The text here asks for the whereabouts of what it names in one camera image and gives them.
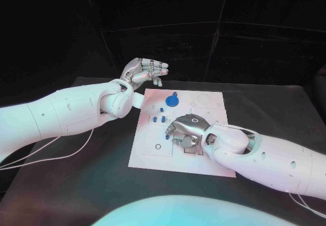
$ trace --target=gray tabletop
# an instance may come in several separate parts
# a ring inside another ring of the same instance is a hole
[[[108,82],[82,78],[73,85]],[[326,154],[326,125],[300,86],[262,86],[166,81],[137,90],[184,89],[223,94],[228,122],[264,135],[290,140]],[[91,225],[111,210],[159,195],[183,194],[221,199],[283,218],[297,225],[326,225],[288,194],[236,178],[128,168],[128,157],[140,110],[94,130],[82,151],[71,158],[21,167],[0,202],[0,224]],[[89,132],[60,137],[26,162],[75,152]],[[50,139],[36,143],[39,148]],[[311,208],[324,212],[326,201],[306,197]]]

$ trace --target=robotic hand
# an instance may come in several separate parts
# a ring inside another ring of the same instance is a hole
[[[167,64],[134,58],[120,79],[58,90],[42,99],[0,108],[0,162],[27,144],[49,137],[79,134],[122,118],[141,108],[144,96],[134,92],[144,81],[161,86]]]
[[[173,139],[173,143],[182,148],[200,144],[210,159],[252,181],[278,191],[326,200],[326,155],[241,127],[218,122],[209,125],[195,114],[172,122],[166,134],[174,131],[184,138]]]

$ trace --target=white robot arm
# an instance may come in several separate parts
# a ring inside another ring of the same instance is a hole
[[[173,121],[166,134],[174,130],[184,134],[183,140],[173,139],[177,145],[195,148],[200,142],[210,159],[244,177],[278,191],[326,200],[326,155],[236,126],[209,125],[193,114]]]
[[[161,86],[167,64],[133,59],[120,79],[58,90],[45,98],[0,108],[0,162],[27,144],[49,137],[79,134],[122,118],[141,108],[144,96],[134,92],[144,81]]]

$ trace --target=black table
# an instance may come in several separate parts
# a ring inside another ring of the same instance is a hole
[[[73,85],[108,82],[78,78]],[[146,82],[137,90],[160,89]],[[326,154],[326,126],[300,86],[262,86],[166,81],[161,89],[219,91],[228,122],[301,144]],[[236,178],[128,168],[140,110],[94,130],[82,151],[71,158],[21,167],[0,202],[0,224],[91,225],[111,210],[159,195],[183,194],[221,199],[261,210],[297,225],[326,225],[288,194]],[[82,146],[89,132],[60,137],[26,162],[68,155]],[[36,143],[39,148],[52,139]],[[306,197],[324,212],[326,201]]]

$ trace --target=white paper sheet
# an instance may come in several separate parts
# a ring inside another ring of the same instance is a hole
[[[164,100],[173,92],[177,93],[179,105],[169,107]],[[173,120],[189,113],[202,116],[209,124],[215,121],[228,123],[222,93],[146,89],[144,97],[128,167],[234,178],[234,170],[222,168],[205,153],[200,155],[197,150],[195,153],[184,153],[183,148],[172,143],[173,137],[169,139],[164,137],[164,130]],[[161,116],[166,116],[166,122],[161,122]],[[174,133],[174,138],[183,138],[183,134]]]

